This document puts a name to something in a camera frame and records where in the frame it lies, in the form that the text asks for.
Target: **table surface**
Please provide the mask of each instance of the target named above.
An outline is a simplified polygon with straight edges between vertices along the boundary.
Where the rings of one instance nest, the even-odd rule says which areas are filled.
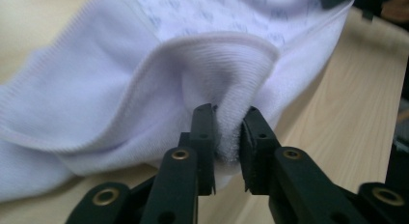
[[[0,83],[36,48],[50,44],[85,0],[0,0]],[[286,111],[276,128],[283,145],[306,151],[336,184],[357,191],[386,177],[409,36],[362,20],[351,10],[325,71]],[[93,186],[134,186],[155,174],[140,165],[77,178],[36,198],[0,204],[0,223],[64,223]],[[244,193],[241,176],[217,196],[201,197],[200,223],[273,223],[267,197]]]

